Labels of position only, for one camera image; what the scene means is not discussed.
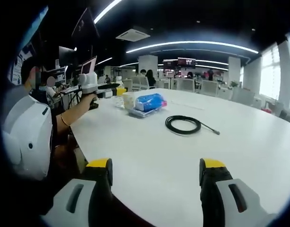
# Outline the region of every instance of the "bracelet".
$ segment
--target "bracelet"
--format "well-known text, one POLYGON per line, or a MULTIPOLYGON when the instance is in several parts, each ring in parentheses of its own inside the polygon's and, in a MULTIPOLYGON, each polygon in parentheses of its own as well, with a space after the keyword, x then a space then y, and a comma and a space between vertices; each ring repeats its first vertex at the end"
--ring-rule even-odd
POLYGON ((68 125, 65 121, 64 121, 64 119, 63 119, 63 116, 61 115, 61 120, 63 121, 63 123, 64 124, 66 124, 68 127, 70 127, 70 125, 68 125))

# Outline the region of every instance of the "black ceiling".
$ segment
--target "black ceiling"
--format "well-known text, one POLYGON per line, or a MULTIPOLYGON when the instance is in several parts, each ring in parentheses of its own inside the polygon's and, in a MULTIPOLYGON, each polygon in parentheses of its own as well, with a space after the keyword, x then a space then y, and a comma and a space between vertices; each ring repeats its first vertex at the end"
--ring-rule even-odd
POLYGON ((46 55, 57 58, 57 46, 61 45, 77 46, 80 53, 88 56, 92 44, 98 61, 113 57, 100 67, 136 62, 138 56, 150 53, 159 57, 159 63, 177 57, 228 62, 228 56, 238 54, 246 64, 259 54, 211 44, 177 44, 125 52, 151 44, 187 40, 223 42, 260 52, 282 41, 289 32, 286 14, 270 0, 122 0, 96 24, 97 37, 85 37, 74 44, 71 33, 84 9, 89 7, 94 19, 112 1, 62 1, 49 5, 40 27, 46 55), (151 37, 138 42, 115 39, 133 26, 142 27, 151 37))

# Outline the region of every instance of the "round table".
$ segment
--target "round table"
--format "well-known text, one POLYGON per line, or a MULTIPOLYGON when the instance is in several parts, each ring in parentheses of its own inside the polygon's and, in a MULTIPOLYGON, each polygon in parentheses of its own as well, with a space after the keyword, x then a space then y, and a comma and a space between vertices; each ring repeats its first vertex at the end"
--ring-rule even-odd
MULTIPOLYGON (((249 106, 216 97, 168 89, 160 93, 168 106, 138 119, 116 108, 112 99, 98 101, 72 126, 85 158, 113 160, 113 194, 157 227, 202 226, 199 160, 224 162, 233 178, 260 196, 262 207, 278 213, 290 199, 290 123, 249 106), (165 127, 171 115, 194 117, 204 126, 189 136, 165 127)), ((176 122, 189 129, 190 123, 176 122)))

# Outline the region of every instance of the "plastic bag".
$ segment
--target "plastic bag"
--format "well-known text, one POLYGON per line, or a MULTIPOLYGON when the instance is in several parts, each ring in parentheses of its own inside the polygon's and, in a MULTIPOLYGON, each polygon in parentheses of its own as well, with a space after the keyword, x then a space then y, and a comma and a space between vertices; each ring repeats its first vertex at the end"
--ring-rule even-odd
POLYGON ((167 106, 167 101, 158 93, 140 96, 135 100, 135 109, 149 112, 167 106))

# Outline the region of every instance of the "coiled cable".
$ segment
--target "coiled cable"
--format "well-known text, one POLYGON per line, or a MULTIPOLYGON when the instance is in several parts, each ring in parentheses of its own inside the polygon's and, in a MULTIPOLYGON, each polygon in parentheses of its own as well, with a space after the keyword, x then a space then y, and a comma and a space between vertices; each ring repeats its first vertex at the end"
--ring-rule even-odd
POLYGON ((202 128, 202 125, 204 125, 207 128, 209 128, 210 130, 212 130, 215 134, 220 135, 219 131, 216 131, 216 130, 210 128, 209 126, 203 124, 202 122, 200 122, 199 120, 197 120, 197 119, 195 119, 193 117, 187 117, 187 116, 181 116, 181 115, 170 116, 170 117, 166 118, 165 125, 172 132, 175 132, 177 134, 182 134, 182 135, 190 135, 190 134, 196 133, 202 128), (192 130, 189 130, 189 131, 184 131, 184 130, 177 129, 177 128, 172 126, 172 122, 173 121, 177 121, 177 120, 194 123, 196 125, 196 128, 192 129, 192 130))

